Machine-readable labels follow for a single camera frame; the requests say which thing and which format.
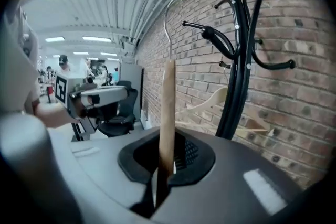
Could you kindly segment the black coat stand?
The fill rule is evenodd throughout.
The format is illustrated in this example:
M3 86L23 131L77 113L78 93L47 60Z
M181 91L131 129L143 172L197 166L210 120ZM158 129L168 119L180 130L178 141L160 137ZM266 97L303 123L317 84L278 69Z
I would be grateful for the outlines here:
M276 64L262 62L256 54L256 44L262 44L261 39L255 38L257 19L263 0L221 0L214 7L222 4L230 5L235 26L235 45L219 30L187 21L183 26L201 30L204 39L214 45L220 53L231 62L231 73L228 80L228 92L218 125L216 136L232 139L238 131L238 123L246 102L251 63L254 61L267 70L293 69L296 62L292 59Z

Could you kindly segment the black office chair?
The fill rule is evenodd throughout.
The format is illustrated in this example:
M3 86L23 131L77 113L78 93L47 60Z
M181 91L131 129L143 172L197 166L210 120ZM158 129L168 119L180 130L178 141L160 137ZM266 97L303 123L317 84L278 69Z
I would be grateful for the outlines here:
M119 81L118 86L130 87L130 83L127 81ZM107 122L103 122L99 125L98 130L107 137L116 137L126 135L130 131L134 130L135 116L133 114L133 108L138 96L138 91L132 89L130 95L119 103L119 112L117 115Z

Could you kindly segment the white tall cabinet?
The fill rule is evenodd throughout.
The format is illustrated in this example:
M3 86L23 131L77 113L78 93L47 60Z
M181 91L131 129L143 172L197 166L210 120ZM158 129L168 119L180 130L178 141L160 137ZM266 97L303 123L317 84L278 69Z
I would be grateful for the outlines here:
M133 108L133 114L135 116L135 121L140 122L143 68L140 65L122 62L119 64L118 70L119 80L129 82L130 87L138 91L138 96Z

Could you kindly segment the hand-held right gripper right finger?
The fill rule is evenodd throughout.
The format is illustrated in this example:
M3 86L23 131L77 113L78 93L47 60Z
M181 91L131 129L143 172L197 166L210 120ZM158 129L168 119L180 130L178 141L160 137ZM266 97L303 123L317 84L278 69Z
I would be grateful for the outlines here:
M290 204L301 188L251 148L198 131L183 132L208 144L215 163L195 185L173 187L151 220L156 224L263 224Z

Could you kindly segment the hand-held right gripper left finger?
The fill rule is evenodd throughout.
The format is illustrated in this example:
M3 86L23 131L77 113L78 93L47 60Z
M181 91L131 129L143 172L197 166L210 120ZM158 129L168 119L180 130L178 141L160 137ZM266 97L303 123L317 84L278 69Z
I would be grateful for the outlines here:
M120 150L147 131L81 142L71 142L57 129L49 135L84 224L159 224L131 211L142 200L145 185L130 181L118 165Z

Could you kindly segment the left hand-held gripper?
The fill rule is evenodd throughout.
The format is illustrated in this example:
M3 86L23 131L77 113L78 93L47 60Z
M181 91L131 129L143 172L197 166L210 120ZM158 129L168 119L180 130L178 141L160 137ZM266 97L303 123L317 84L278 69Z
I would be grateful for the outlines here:
M90 109L125 100L131 91L132 88L125 86L99 87L92 77L84 77L78 72L56 75L55 99L75 121L78 137L89 137L98 129L99 120L87 116Z

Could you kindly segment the wooden hanger with metal hook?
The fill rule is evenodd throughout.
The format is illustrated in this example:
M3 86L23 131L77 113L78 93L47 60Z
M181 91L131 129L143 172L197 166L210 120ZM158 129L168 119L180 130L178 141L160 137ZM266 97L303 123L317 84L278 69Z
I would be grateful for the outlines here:
M161 96L161 121L159 138L159 163L157 167L157 185L155 207L158 209L169 194L168 179L174 172L174 146L175 146L175 60L172 58L172 41L167 29L169 8L177 1L170 0L165 13L163 27L169 42L169 58L165 63L162 96Z

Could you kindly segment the person's left forearm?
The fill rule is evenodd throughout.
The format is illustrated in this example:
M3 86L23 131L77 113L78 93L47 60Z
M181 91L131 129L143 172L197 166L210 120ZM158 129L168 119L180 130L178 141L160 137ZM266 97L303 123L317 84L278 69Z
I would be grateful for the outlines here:
M26 113L39 118L46 127L57 128L68 123L79 123L70 116L65 107L59 103L41 103L39 99L40 86L38 80L34 82L24 105Z

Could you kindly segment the pale wooden hanger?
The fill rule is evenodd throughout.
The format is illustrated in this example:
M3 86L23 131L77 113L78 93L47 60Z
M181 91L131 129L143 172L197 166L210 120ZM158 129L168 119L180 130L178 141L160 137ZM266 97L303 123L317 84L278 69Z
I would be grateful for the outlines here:
M222 88L216 90L207 101L205 101L205 102L203 102L203 103L201 103L197 106L194 106L192 108L185 109L185 110L182 110L182 111L178 111L178 112L175 113L175 117L176 118L179 118L179 117L183 118L183 117L192 115L193 113L196 113L196 112L202 112L204 110L208 110L212 106L223 103L226 100L227 92L228 92L228 87L222 87ZM249 132L270 132L270 131L272 131L272 128L271 128L270 124L266 123L262 118L260 118L256 111L254 111L252 109L245 109L244 113L250 119L257 122L260 125L260 128L249 129L249 128L246 128L246 127L238 127L235 131L236 134L243 135L243 134L247 134Z

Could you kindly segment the person's white shirt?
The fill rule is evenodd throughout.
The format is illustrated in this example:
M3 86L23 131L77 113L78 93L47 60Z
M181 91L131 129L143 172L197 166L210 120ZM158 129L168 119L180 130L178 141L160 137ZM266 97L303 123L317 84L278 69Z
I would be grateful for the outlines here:
M38 38L19 6L0 21L0 112L33 114L39 99Z

